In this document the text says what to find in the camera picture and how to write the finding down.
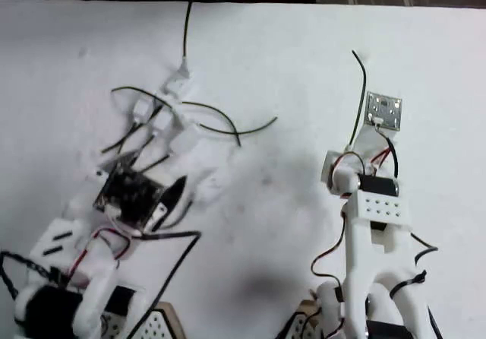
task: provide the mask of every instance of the black cable tie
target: black cable tie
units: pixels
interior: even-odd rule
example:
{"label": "black cable tie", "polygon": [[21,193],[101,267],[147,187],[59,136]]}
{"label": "black cable tie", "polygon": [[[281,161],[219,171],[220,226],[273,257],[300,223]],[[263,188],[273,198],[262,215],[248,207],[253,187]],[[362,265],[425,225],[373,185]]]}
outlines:
{"label": "black cable tie", "polygon": [[404,280],[403,282],[400,282],[397,284],[391,291],[390,291],[390,298],[393,299],[393,297],[396,295],[398,291],[400,291],[403,287],[406,287],[410,284],[422,284],[425,282],[425,275],[427,274],[427,271],[424,270],[422,273],[417,274],[415,277],[413,277],[411,280]]}

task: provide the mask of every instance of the metal plate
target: metal plate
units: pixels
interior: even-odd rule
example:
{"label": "metal plate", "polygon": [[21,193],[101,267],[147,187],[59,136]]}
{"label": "metal plate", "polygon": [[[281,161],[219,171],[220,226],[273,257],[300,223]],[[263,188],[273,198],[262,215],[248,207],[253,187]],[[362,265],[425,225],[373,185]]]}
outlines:
{"label": "metal plate", "polygon": [[399,131],[402,118],[402,99],[368,92],[364,123],[374,125],[374,118],[380,118],[382,128]]}

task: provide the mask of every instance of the white connector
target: white connector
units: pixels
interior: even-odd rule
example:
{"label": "white connector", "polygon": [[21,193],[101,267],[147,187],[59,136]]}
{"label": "white connector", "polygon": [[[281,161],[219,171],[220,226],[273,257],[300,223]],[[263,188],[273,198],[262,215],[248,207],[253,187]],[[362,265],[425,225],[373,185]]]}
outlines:
{"label": "white connector", "polygon": [[187,59],[184,57],[177,72],[174,73],[163,85],[162,92],[171,94],[177,99],[181,99],[189,93],[191,85],[191,73],[188,68]]}
{"label": "white connector", "polygon": [[148,96],[141,96],[134,106],[134,122],[145,124],[149,121],[153,112],[153,100]]}
{"label": "white connector", "polygon": [[157,116],[153,119],[152,128],[153,133],[158,135],[161,132],[170,128],[174,123],[174,113],[168,108],[163,107]]}

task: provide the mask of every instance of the white table surface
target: white table surface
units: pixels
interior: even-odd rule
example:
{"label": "white table surface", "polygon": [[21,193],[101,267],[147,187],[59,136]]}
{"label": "white table surface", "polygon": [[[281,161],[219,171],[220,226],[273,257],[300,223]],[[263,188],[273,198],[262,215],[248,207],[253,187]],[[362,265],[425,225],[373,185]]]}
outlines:
{"label": "white table surface", "polygon": [[[122,133],[126,118],[109,90],[156,90],[178,67],[185,6],[0,2],[2,249],[27,254],[98,150]],[[179,228],[204,232],[163,297],[190,339],[272,338],[320,283],[309,264],[339,234],[342,204],[320,168],[328,149],[348,141],[361,89],[351,49],[369,90],[404,99],[400,175],[416,232],[440,247],[421,261],[436,320],[445,337],[484,337],[485,40],[482,10],[194,6],[191,98],[221,107],[241,129],[279,121],[243,139],[227,193],[195,206]],[[215,150],[233,142],[211,140]],[[154,294],[187,244],[147,243],[122,271]],[[343,277],[343,249],[321,267]],[[24,271],[7,268],[21,285]],[[4,287],[0,308],[8,337]]]}

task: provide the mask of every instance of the wire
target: wire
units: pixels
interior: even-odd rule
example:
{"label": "wire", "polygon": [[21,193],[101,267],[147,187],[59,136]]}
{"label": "wire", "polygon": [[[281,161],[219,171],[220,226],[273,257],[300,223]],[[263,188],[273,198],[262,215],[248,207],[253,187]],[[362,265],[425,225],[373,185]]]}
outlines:
{"label": "wire", "polygon": [[185,12],[185,23],[184,23],[184,41],[182,44],[182,56],[185,58],[188,55],[188,28],[189,28],[189,17],[191,16],[191,9],[194,0],[190,0],[188,3],[188,9]]}
{"label": "wire", "polygon": [[16,299],[18,295],[18,290],[15,288],[14,283],[11,281],[7,273],[5,272],[5,269],[3,267],[3,262],[5,258],[10,258],[18,263],[21,263],[22,265],[26,265],[27,268],[37,272],[40,274],[42,277],[52,280],[50,277],[49,272],[42,266],[38,265],[34,261],[25,258],[19,254],[12,253],[12,252],[7,252],[5,250],[2,250],[0,252],[0,276],[2,277],[3,283],[5,286],[7,286],[7,290],[10,293],[10,296],[12,296],[12,299]]}
{"label": "wire", "polygon": [[313,275],[315,276],[318,276],[318,277],[328,277],[328,278],[333,278],[337,284],[338,284],[338,287],[339,289],[342,291],[342,288],[341,288],[341,281],[339,280],[338,277],[334,276],[333,274],[328,274],[328,273],[318,273],[314,270],[314,266],[315,264],[322,258],[324,258],[326,255],[329,255],[330,253],[334,252],[336,249],[338,249],[338,247],[341,245],[341,242],[342,242],[342,238],[344,237],[344,232],[345,232],[345,228],[346,228],[346,219],[343,218],[342,219],[342,230],[341,230],[341,235],[339,236],[339,239],[337,240],[337,242],[331,247],[329,248],[328,250],[326,250],[324,253],[321,253],[319,254],[316,258],[314,258],[314,260],[312,261],[311,263],[311,272]]}
{"label": "wire", "polygon": [[416,256],[415,256],[415,265],[417,265],[418,263],[418,260],[420,258],[422,258],[424,255],[428,254],[428,253],[432,253],[432,252],[436,252],[439,250],[438,247],[436,246],[433,246],[431,244],[429,244],[428,242],[425,242],[424,240],[420,239],[418,236],[416,236],[414,233],[410,233],[410,236],[417,240],[419,243],[421,243],[423,246],[425,246],[427,249],[419,252]]}
{"label": "wire", "polygon": [[217,128],[211,128],[209,126],[199,124],[201,128],[205,128],[207,130],[211,130],[214,132],[219,132],[220,134],[226,134],[226,135],[247,135],[247,134],[253,134],[254,132],[258,132],[261,130],[264,130],[265,128],[268,128],[270,125],[272,125],[276,120],[278,119],[278,116],[275,116],[273,119],[271,119],[269,122],[267,122],[265,125],[260,126],[259,128],[254,128],[253,130],[247,130],[247,131],[238,131],[238,132],[233,132],[233,131],[224,131],[224,130],[219,130]]}
{"label": "wire", "polygon": [[133,86],[122,86],[122,87],[113,88],[112,92],[116,92],[117,90],[136,90],[137,92],[141,92],[141,93],[143,93],[143,94],[145,94],[149,97],[152,97],[155,101],[159,101],[162,105],[167,106],[170,109],[172,109],[172,106],[167,101],[164,101],[162,98],[156,96],[155,94],[148,92],[146,90],[143,90],[141,88],[133,87]]}
{"label": "wire", "polygon": [[161,162],[167,160],[169,157],[170,156],[168,154],[167,155],[164,155],[163,157],[159,158],[155,162],[149,164],[148,166],[144,167],[143,169],[140,169],[138,172],[139,173],[145,173],[148,170],[151,170],[152,168],[154,168],[155,166],[158,166],[159,164],[161,164]]}
{"label": "wire", "polygon": [[[233,123],[233,121],[229,118],[228,115],[226,115],[223,111],[221,111],[220,109],[217,109],[216,107],[214,106],[210,106],[210,105],[207,105],[207,104],[204,104],[204,103],[199,103],[199,102],[190,102],[190,101],[184,101],[182,102],[183,104],[185,105],[192,105],[192,106],[199,106],[199,107],[205,107],[207,109],[211,109],[213,111],[216,111],[217,113],[219,113],[222,117],[224,117],[226,119],[226,121],[228,121],[228,123],[231,125],[232,129],[233,129],[233,132],[234,132],[234,136],[236,138],[236,144],[241,147],[241,141],[240,141],[240,137],[239,137],[239,133],[238,133],[238,130],[236,130],[236,126],[235,124]],[[201,127],[203,128],[208,128],[208,126],[205,126],[203,124],[200,124]]]}
{"label": "wire", "polygon": [[388,138],[383,132],[381,132],[379,130],[378,125],[376,125],[375,130],[378,134],[383,136],[385,138],[385,140],[387,141],[388,148],[390,149],[392,156],[393,156],[393,163],[395,164],[395,171],[393,172],[393,175],[395,176],[395,178],[398,178],[398,157],[396,156],[395,146],[393,145],[390,138]]}
{"label": "wire", "polygon": [[101,154],[106,154],[110,150],[115,149],[116,147],[118,147],[118,152],[120,152],[121,148],[123,147],[123,144],[127,141],[127,139],[131,137],[142,126],[143,126],[142,124],[137,124],[136,122],[134,122],[131,125],[131,127],[128,129],[127,133],[123,135],[120,140],[116,141],[114,144],[111,144],[110,146],[101,150]]}
{"label": "wire", "polygon": [[394,288],[390,290],[390,298],[393,299],[393,297],[396,295],[398,291],[400,291],[403,287],[409,286],[410,284],[422,284],[425,282],[425,276],[427,275],[427,271],[423,270],[422,273],[417,274],[415,277],[413,277],[410,280],[404,280],[403,282],[400,282],[397,284]]}
{"label": "wire", "polygon": [[69,273],[68,273],[68,281],[70,281],[72,279],[72,277],[74,276],[74,273],[76,273],[76,270],[77,268],[79,267],[79,265],[81,264],[81,262],[86,258],[86,255],[88,253],[88,245],[94,240],[94,239],[97,239],[98,236],[103,232],[103,231],[106,231],[108,233],[112,233],[112,234],[115,234],[116,236],[120,236],[121,238],[123,238],[125,241],[126,241],[126,245],[125,247],[117,254],[115,255],[115,260],[119,260],[129,249],[130,249],[130,245],[131,245],[131,241],[130,241],[130,238],[128,238],[126,235],[120,233],[119,231],[117,231],[116,229],[113,229],[111,227],[102,227],[100,229],[98,229],[90,238],[90,240],[88,241],[88,243],[86,244],[84,250],[81,252],[81,254],[79,254],[79,256],[77,257],[76,261],[74,261],[71,269],[69,270]]}
{"label": "wire", "polygon": [[435,322],[435,318],[432,315],[431,308],[427,306],[427,310],[428,310],[428,317],[431,320],[432,330],[434,330],[435,336],[437,337],[437,339],[443,339],[442,334],[440,333],[440,329],[437,326],[437,323]]}
{"label": "wire", "polygon": [[191,252],[191,250],[194,248],[196,245],[197,241],[201,238],[201,232],[200,231],[187,231],[183,233],[167,233],[167,234],[159,234],[160,239],[171,239],[171,238],[181,238],[181,237],[188,237],[188,236],[193,236],[194,238],[192,239],[191,243],[188,245],[186,250],[182,253],[181,257],[179,260],[175,263],[174,268],[170,271],[169,276],[166,278],[166,281],[162,285],[162,288],[160,291],[157,293],[155,299],[152,301],[150,304],[148,310],[142,315],[138,323],[131,329],[130,334],[127,336],[126,339],[131,339],[138,331],[140,326],[148,319],[150,316],[150,313],[155,309],[157,304],[160,301],[160,298],[164,294],[164,292],[167,289],[167,286],[169,285],[171,279],[174,277],[175,272],[178,270],[179,266],[182,264],[184,261],[185,257]]}
{"label": "wire", "polygon": [[331,337],[333,337],[334,335],[336,335],[337,333],[339,333],[342,329],[342,327],[344,326],[344,318],[341,319],[341,322],[339,323],[339,326],[334,329],[333,331],[331,331],[328,335],[326,335],[324,337],[324,339],[330,339]]}
{"label": "wire", "polygon": [[352,54],[355,56],[356,60],[361,67],[363,72],[363,85],[361,86],[361,98],[359,99],[359,107],[358,107],[358,115],[356,115],[355,127],[352,129],[351,139],[349,140],[349,145],[352,145],[352,141],[355,139],[356,130],[358,130],[358,123],[359,117],[361,116],[361,109],[363,108],[363,101],[365,100],[365,91],[366,91],[366,70],[361,62],[361,59],[358,57],[358,54],[354,50],[352,50]]}
{"label": "wire", "polygon": [[302,330],[301,330],[301,339],[304,337],[304,332],[305,332],[305,327],[307,326],[308,322],[315,316],[319,315],[322,311],[322,307],[319,307],[319,309],[317,309],[317,311],[312,314],[312,315],[309,315],[307,318],[305,318],[305,321],[304,321],[304,324],[302,325]]}
{"label": "wire", "polygon": [[342,153],[341,155],[338,156],[338,158],[336,159],[336,162],[334,162],[333,166],[330,169],[330,185],[331,185],[331,188],[334,186],[334,171],[336,170],[337,165],[339,164],[339,162],[341,162],[341,160],[346,155],[350,155],[350,154],[356,156],[359,159],[359,161],[361,162],[361,167],[363,168],[363,174],[366,174],[365,162],[363,161],[363,158],[361,158],[361,156],[354,151],[346,151],[345,153]]}

